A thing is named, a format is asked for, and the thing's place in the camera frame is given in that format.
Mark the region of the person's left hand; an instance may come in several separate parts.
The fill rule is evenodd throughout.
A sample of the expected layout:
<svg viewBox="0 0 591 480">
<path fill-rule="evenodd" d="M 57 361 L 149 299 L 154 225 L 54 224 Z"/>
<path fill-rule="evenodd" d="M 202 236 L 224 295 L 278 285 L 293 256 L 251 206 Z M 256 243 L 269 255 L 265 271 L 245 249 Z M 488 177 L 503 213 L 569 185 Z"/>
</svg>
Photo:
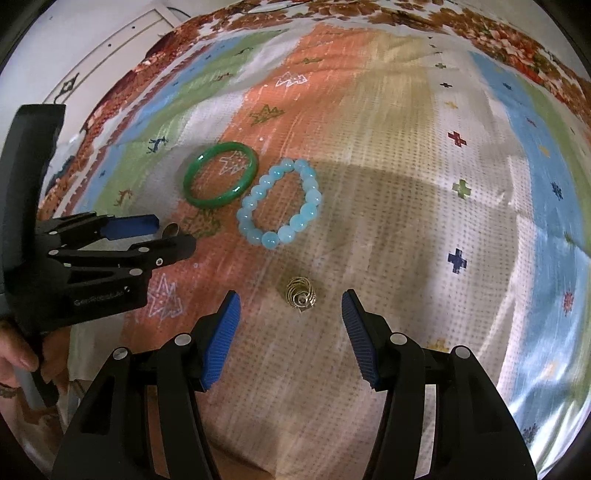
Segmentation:
<svg viewBox="0 0 591 480">
<path fill-rule="evenodd" d="M 15 369 L 34 372 L 41 367 L 45 382 L 54 382 L 60 392 L 68 389 L 68 355 L 70 329 L 50 333 L 43 343 L 43 361 L 6 321 L 1 322 L 1 384 L 10 388 L 19 387 Z"/>
</svg>

